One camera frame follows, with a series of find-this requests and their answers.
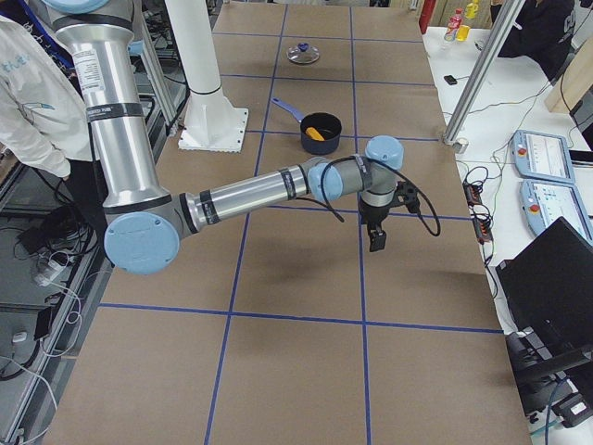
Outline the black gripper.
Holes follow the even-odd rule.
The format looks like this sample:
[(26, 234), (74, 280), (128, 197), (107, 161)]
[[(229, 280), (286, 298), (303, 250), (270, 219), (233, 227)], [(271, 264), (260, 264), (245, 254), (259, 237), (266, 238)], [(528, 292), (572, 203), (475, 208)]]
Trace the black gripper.
[(367, 226), (370, 239), (370, 252), (381, 251), (385, 248), (387, 234), (382, 228), (382, 222), (393, 208), (404, 206), (409, 213), (420, 213), (419, 189), (411, 182), (398, 181), (392, 191), (385, 193), (364, 191), (359, 198), (359, 213), (361, 221)]

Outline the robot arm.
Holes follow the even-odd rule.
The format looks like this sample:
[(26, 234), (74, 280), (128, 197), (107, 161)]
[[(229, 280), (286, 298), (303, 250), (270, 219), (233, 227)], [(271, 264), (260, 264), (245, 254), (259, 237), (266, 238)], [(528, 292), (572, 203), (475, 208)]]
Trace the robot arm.
[(309, 197), (329, 205), (359, 195), (372, 250), (386, 241), (382, 221), (395, 207), (418, 214), (419, 188), (400, 171), (403, 146), (374, 137), (363, 155), (313, 158), (276, 172), (196, 195), (173, 195), (159, 181), (129, 59), (141, 26), (134, 1), (47, 1), (51, 28), (72, 55), (107, 182), (104, 202), (109, 259), (137, 274), (158, 272), (175, 259), (181, 241), (203, 227), (270, 205)]

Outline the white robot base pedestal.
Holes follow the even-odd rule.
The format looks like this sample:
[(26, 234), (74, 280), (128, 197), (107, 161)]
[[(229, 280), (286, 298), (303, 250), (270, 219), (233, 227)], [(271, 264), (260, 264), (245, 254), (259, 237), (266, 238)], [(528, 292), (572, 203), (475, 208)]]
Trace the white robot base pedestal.
[(206, 3), (169, 0), (166, 8), (190, 90), (179, 147), (240, 152), (248, 110), (223, 92)]

